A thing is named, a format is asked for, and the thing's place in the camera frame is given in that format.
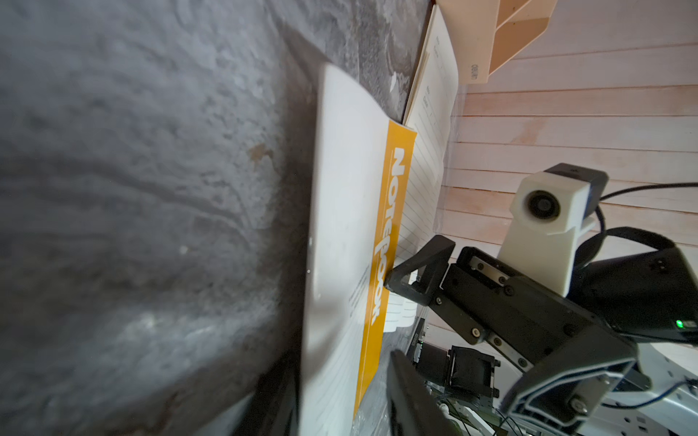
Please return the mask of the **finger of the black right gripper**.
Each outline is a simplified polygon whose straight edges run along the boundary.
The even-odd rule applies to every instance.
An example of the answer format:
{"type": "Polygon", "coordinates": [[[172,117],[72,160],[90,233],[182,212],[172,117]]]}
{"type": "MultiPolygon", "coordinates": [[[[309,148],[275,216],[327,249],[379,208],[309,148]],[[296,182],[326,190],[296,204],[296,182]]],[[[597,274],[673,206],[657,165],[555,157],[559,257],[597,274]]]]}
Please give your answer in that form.
{"type": "Polygon", "coordinates": [[[414,303],[430,306],[445,278],[456,243],[435,235],[415,255],[394,267],[385,277],[385,287],[414,303]]]}

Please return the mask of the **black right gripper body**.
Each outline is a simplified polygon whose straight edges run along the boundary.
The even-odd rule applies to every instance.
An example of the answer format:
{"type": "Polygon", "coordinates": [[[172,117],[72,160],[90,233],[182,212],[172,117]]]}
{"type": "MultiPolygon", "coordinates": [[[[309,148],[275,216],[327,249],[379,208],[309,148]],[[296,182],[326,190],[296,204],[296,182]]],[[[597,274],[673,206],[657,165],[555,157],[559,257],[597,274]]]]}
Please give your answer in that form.
{"type": "Polygon", "coordinates": [[[468,249],[430,256],[430,306],[467,341],[503,343],[521,378],[501,403],[503,414],[534,425],[583,425],[638,360],[637,346],[595,315],[505,265],[505,281],[470,265],[468,249]]]}

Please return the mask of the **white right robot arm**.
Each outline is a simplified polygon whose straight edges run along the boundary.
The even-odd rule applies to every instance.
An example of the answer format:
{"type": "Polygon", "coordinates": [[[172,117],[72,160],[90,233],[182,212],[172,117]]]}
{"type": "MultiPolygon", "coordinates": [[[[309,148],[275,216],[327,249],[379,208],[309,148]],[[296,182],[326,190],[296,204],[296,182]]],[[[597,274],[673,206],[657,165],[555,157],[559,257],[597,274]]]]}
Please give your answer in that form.
{"type": "Polygon", "coordinates": [[[521,372],[500,403],[517,423],[576,435],[596,412],[638,411],[672,434],[694,435],[697,379],[655,345],[696,344],[696,277],[661,235],[618,227],[611,236],[647,250],[589,263],[567,296],[512,262],[474,247],[456,252],[441,235],[394,267],[386,285],[521,372]]]}

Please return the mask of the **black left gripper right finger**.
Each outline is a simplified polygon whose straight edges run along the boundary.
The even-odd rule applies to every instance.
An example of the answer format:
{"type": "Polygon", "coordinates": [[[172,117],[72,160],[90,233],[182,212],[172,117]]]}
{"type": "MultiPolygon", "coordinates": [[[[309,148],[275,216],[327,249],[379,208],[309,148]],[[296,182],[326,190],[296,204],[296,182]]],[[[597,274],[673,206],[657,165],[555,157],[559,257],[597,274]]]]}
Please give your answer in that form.
{"type": "Polygon", "coordinates": [[[458,435],[456,427],[445,418],[425,389],[412,362],[399,350],[390,353],[386,396],[392,435],[458,435]]]}

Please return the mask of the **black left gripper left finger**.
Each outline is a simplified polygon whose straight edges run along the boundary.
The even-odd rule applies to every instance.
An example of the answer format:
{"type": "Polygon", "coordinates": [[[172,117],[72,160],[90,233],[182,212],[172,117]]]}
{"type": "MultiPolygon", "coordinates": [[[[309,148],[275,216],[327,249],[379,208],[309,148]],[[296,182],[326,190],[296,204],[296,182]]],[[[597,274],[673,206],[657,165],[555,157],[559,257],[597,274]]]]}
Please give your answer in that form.
{"type": "Polygon", "coordinates": [[[262,376],[232,435],[291,436],[299,429],[299,358],[284,354],[262,376]]]}

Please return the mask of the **cream lined notebook with holes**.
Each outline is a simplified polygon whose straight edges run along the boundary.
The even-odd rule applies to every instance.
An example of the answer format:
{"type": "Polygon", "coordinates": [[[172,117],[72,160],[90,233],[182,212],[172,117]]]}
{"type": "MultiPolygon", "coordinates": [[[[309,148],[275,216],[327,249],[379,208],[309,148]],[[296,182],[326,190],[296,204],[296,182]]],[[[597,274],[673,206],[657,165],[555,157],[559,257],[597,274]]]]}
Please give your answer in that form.
{"type": "Polygon", "coordinates": [[[445,173],[451,117],[459,87],[445,17],[433,7],[403,124],[417,132],[396,249],[399,265],[433,236],[445,173]]]}

